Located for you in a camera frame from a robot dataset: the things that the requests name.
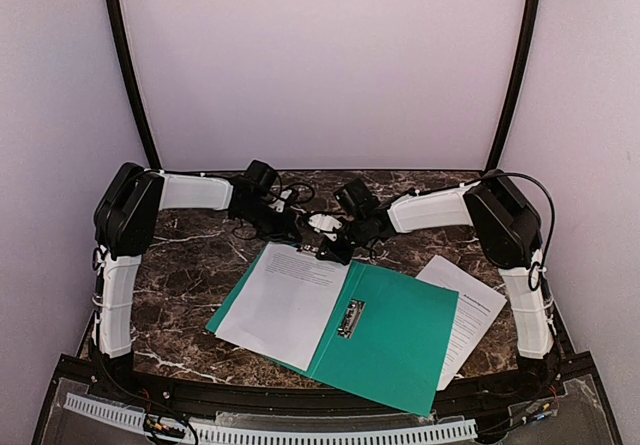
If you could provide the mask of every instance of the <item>folder cover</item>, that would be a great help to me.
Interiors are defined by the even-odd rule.
[[[207,324],[207,330],[215,334],[256,262]],[[369,400],[429,416],[457,303],[457,292],[386,268],[352,262],[309,368],[303,371],[278,363]],[[358,316],[351,316],[347,338],[343,328],[354,305],[359,306]]]

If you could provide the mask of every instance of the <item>tabletop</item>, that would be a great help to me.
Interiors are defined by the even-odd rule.
[[[298,171],[282,172],[284,186],[304,181],[316,197],[307,210],[338,211],[333,192],[362,178],[381,200],[415,187],[428,190],[472,180],[475,172],[456,171]],[[266,358],[224,342],[205,330],[207,322],[247,271],[265,243],[250,240],[252,229],[229,220],[226,212],[160,212],[152,245],[138,270],[132,311],[137,371],[190,380],[254,387],[319,388]],[[322,237],[303,231],[305,243]],[[480,248],[472,227],[454,226],[398,235],[377,247],[377,257],[356,253],[355,260],[415,276],[441,255],[491,287],[502,284]],[[460,370],[475,377],[516,368],[517,335],[505,306]]]

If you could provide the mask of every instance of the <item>teal binder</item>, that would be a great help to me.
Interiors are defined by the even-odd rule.
[[[216,332],[255,263],[207,330]],[[364,308],[351,337],[344,338],[339,328],[354,300],[363,302]],[[457,303],[457,292],[352,262],[308,370],[278,363],[332,387],[426,417],[431,413]]]

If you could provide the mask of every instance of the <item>black pole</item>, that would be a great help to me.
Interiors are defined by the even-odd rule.
[[[531,48],[531,38],[533,37],[533,26],[536,22],[536,13],[538,11],[538,2],[540,0],[525,0],[524,13],[522,15],[522,25],[520,26],[520,37],[518,38],[518,47],[516,48],[516,56],[513,61],[513,69],[511,70],[511,78],[509,79],[509,87],[502,106],[502,113],[498,121],[498,128],[493,139],[489,159],[485,166],[485,171],[498,168],[500,157],[504,150],[509,135],[509,127],[513,120],[513,114],[518,103],[518,95],[524,71],[527,66],[527,58],[529,49]]]
[[[153,142],[153,136],[151,135],[151,128],[149,128],[149,122],[147,121],[147,116],[144,112],[140,89],[138,88],[138,81],[136,80],[136,75],[133,71],[133,62],[131,60],[131,53],[129,52],[129,44],[127,42],[127,35],[124,28],[120,0],[106,1],[107,11],[109,12],[109,21],[111,22],[111,31],[113,33],[113,41],[115,42],[118,61],[120,62],[120,71],[122,72],[124,85],[127,89],[129,104],[131,105],[131,111],[133,112],[133,118],[136,122],[140,140],[142,141],[144,153],[147,156],[147,161],[151,168],[162,168],[160,165],[158,150],[156,149],[156,145]]]

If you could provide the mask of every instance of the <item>paper document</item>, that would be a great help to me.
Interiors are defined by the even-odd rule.
[[[487,333],[507,299],[439,255],[433,257],[416,278],[460,294],[438,383],[438,390],[444,390]]]
[[[216,335],[307,370],[349,267],[269,243]]]

